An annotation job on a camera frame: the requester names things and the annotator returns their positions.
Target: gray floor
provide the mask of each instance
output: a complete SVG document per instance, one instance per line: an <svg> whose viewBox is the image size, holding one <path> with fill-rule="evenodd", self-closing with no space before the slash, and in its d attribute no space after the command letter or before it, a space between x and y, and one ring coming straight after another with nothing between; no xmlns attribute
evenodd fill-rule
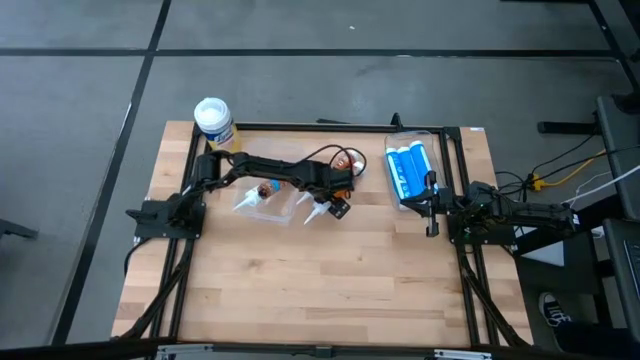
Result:
<svg viewBox="0 0 640 360"><path fill-rule="evenodd" d="M0 47L146 48L160 4L0 0ZM623 48L637 47L616 2L602 7ZM580 5L174 0L160 47L603 49L606 42ZM33 242L0 241L0 348L48 341L141 60L0 57L0 218L41 232ZM583 138L541 136L537 121L590 121L598 95L629 90L619 66L608 61L156 58L69 340L110 335L134 228L124 210L138 207L146 193L164 123L191 120L205 96L225 99L238 121L323 117L383 124L397 111L407 124L483 126L496 170L525 174ZM602 147L600 139L592 140L565 161ZM599 160L565 186L533 198L564 200L607 170ZM572 253L581 253L572 246ZM573 281L581 261L568 260L570 269L551 285L592 289L589 279ZM536 343L551 348L533 304L551 285L527 275L539 266L525 261L519 270ZM588 301L568 294L563 299L576 316L590 317Z"/></svg>

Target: white jar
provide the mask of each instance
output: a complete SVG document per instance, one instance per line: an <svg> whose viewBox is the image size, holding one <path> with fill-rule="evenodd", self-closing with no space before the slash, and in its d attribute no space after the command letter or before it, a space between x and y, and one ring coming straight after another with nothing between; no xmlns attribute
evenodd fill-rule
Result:
<svg viewBox="0 0 640 360"><path fill-rule="evenodd" d="M222 149L232 153L241 150L238 129L224 101L205 98L193 110L193 116L213 150Z"/></svg>

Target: small bottle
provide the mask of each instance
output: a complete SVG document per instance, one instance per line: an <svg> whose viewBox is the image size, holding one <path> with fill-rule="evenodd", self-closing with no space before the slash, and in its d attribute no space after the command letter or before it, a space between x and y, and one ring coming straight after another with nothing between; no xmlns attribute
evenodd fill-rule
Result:
<svg viewBox="0 0 640 360"><path fill-rule="evenodd" d="M263 182L262 184L254 187L253 189L247 191L244 194L244 200L242 200L233 210L237 210L243 206L256 206L261 202L267 200L273 194L277 193L282 189L283 186L286 186L287 183L279 180L268 180Z"/></svg>

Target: clear plastic box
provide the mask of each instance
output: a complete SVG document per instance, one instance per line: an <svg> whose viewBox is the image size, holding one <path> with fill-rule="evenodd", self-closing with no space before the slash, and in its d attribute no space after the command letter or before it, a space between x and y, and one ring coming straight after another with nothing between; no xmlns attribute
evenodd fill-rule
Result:
<svg viewBox="0 0 640 360"><path fill-rule="evenodd" d="M427 155L428 163L431 166L431 170L436 172L436 183L438 186L447 186L444 182L444 176L441 171L441 154L439 145L439 139L436 135L431 134L428 131L406 131L401 133L395 133L388 135L384 139L384 152L385 152L385 170L387 175L387 184L389 185L389 192L391 194L392 203L394 207L398 210L408 210L408 208L400 205L400 197L396 192L396 189L393 185L392 175L391 175L391 165L389 164L389 159L387 156L387 149L400 149L403 147L410 147L412 143L415 141L421 141L424 145L424 149ZM424 179L419 179L421 184L424 184Z"/></svg>
<svg viewBox="0 0 640 360"><path fill-rule="evenodd" d="M300 160L304 153L302 147L293 143L273 141L266 138L242 139L242 151L256 156L281 159L289 162ZM269 181L262 178L243 177L234 182L236 194L233 200L235 208L245 198L247 191L261 183ZM302 193L286 183L282 189L256 206L243 206L235 210L236 213L255 219L287 225L293 217L295 205Z"/></svg>

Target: plastic container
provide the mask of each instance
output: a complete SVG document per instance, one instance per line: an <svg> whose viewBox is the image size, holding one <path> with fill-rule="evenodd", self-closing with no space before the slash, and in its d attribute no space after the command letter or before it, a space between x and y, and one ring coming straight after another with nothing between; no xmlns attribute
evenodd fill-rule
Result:
<svg viewBox="0 0 640 360"><path fill-rule="evenodd" d="M242 149L238 129L227 104L218 98L205 98L193 110L193 116L211 148L238 152Z"/></svg>
<svg viewBox="0 0 640 360"><path fill-rule="evenodd" d="M441 169L439 160L439 146L437 145L437 136L429 133L428 131L407 131L402 133L391 134L385 137L384 140L384 154L385 154L385 170L387 172L387 183L389 184L389 193L391 194L392 203L398 210L408 210L408 208L400 205L400 200L406 197L415 196L415 192L421 193L426 189L424 182L424 168L430 168L436 172L436 180L439 186L447 186L444 183L444 174ZM411 148L415 148L416 145L421 144L421 147L411 151ZM421 152L424 150L426 159L422 156ZM408 158L404 161L403 157L411 156L411 162ZM405 169L405 166L412 166L411 169ZM415 179L412 180L412 188L406 178L405 172L410 171L412 176L417 174L418 183L420 189L416 188Z"/></svg>
<svg viewBox="0 0 640 360"><path fill-rule="evenodd" d="M303 157L301 154L304 154L304 150L299 145L287 143L286 141L276 142L266 138L247 139L244 143L244 151L252 155L281 159L288 162L296 162ZM236 194L232 208L244 201L247 192L265 181L268 180L254 177L243 177L236 180L233 183L233 186L236 187ZM300 196L302 196L302 193L293 186L283 186L279 191L264 201L260 201L257 205L242 206L234 211L237 214L254 219L287 225L293 217L296 200Z"/></svg>

